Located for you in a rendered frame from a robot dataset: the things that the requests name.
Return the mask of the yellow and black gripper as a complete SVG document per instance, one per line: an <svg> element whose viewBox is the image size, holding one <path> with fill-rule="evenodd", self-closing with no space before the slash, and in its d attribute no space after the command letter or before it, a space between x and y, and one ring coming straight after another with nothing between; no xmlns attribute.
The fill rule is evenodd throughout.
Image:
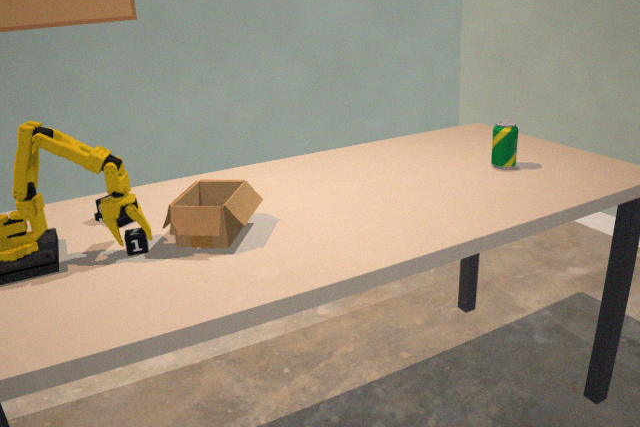
<svg viewBox="0 0 640 427"><path fill-rule="evenodd" d="M136 220L136 222L145 231L148 239L152 241L151 227L143 215L141 207L135 197L135 194L129 194L128 196L124 194L124 196L118 198L114 198L112 196L101 199L100 207L103 221L120 246L124 246L116 220L120 216L128 215L133 221Z"/></svg>

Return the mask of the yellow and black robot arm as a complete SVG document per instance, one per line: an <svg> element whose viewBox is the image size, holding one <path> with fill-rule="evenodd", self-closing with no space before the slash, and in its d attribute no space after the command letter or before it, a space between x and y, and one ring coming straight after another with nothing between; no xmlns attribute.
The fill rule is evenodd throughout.
<svg viewBox="0 0 640 427"><path fill-rule="evenodd" d="M124 194L128 196L131 191L123 161L120 157L111 155L112 151L99 145L94 149L58 130L41 126L42 123L28 121L18 128L13 179L13 197L17 200L17 211L11 212L10 218L5 214L0 215L0 261L14 261L38 251L37 240L48 228L42 193L36 193L39 147L96 174L104 171L107 193L114 198ZM26 232L28 225L23 219L31 221L31 232Z"/></svg>

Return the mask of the green drink can with yellow stripes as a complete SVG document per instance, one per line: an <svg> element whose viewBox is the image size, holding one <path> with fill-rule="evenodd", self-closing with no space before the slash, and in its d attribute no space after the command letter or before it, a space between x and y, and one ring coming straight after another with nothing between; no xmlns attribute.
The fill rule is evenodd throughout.
<svg viewBox="0 0 640 427"><path fill-rule="evenodd" d="M493 128L491 164L498 169L516 165L518 128L515 122L498 121Z"/></svg>

